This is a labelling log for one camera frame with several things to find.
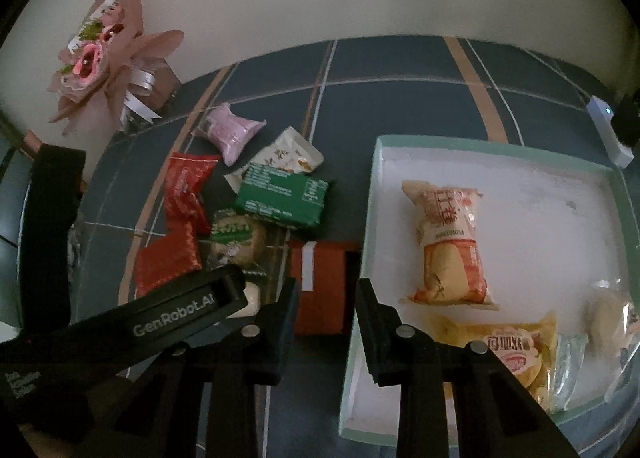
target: green snack package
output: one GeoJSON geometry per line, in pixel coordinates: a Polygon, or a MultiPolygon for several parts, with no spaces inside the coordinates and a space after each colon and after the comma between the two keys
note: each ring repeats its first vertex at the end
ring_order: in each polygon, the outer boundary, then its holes
{"type": "Polygon", "coordinates": [[[235,207],[292,229],[313,228],[320,224],[328,187],[306,174],[251,164],[235,207]]]}

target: red snack package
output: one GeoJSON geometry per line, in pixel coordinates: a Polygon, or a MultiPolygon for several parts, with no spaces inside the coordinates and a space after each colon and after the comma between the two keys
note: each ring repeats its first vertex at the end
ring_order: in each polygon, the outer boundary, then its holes
{"type": "Polygon", "coordinates": [[[177,153],[171,155],[164,177],[164,212],[166,226],[170,231],[191,222],[196,234],[209,234],[211,226],[207,220],[200,191],[209,178],[220,155],[197,156],[177,153]]]}
{"type": "Polygon", "coordinates": [[[178,276],[201,269],[193,225],[185,223],[138,253],[134,269],[138,297],[178,276]]]}

